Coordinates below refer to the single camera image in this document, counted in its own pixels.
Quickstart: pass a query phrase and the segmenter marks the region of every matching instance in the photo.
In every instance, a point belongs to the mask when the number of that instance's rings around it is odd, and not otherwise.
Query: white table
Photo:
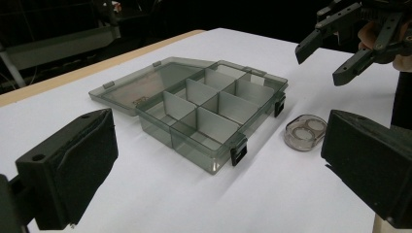
[[[218,28],[6,105],[0,108],[0,173],[10,180],[20,156],[75,117],[106,108],[88,96],[103,83],[169,56],[226,60],[289,81],[285,109],[249,139],[245,158],[212,176],[143,132],[138,117],[114,111],[119,158],[80,223],[63,232],[372,232],[375,214],[325,166],[321,146],[292,150],[283,133],[294,118],[327,120],[331,109],[389,126],[398,72],[374,64],[334,86],[331,74],[351,54],[320,49],[298,65],[295,47]],[[34,220],[29,230],[38,232]]]

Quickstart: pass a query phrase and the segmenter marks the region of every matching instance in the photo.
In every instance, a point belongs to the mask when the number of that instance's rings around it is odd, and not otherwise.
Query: container lid
[[[105,83],[88,94],[95,101],[130,116],[137,116],[136,106],[140,103],[213,63],[206,60],[168,57],[123,78]]]

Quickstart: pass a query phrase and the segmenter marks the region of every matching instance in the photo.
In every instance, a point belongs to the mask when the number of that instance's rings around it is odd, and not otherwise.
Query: box latch
[[[276,99],[276,102],[275,102],[275,117],[277,117],[279,113],[282,112],[285,106],[285,99],[286,99],[285,93],[281,92],[279,93],[279,95],[280,97]]]
[[[238,137],[240,138],[240,140],[238,140],[238,143],[234,145],[233,148],[230,150],[230,156],[233,166],[236,166],[248,152],[248,148],[246,147],[248,139],[243,134],[239,134]]]

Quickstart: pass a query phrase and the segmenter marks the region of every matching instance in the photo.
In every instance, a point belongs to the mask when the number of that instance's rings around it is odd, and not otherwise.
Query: clear plastic box
[[[216,174],[235,166],[248,138],[285,102],[286,79],[227,61],[169,57],[92,90],[91,99],[130,116],[145,132]]]

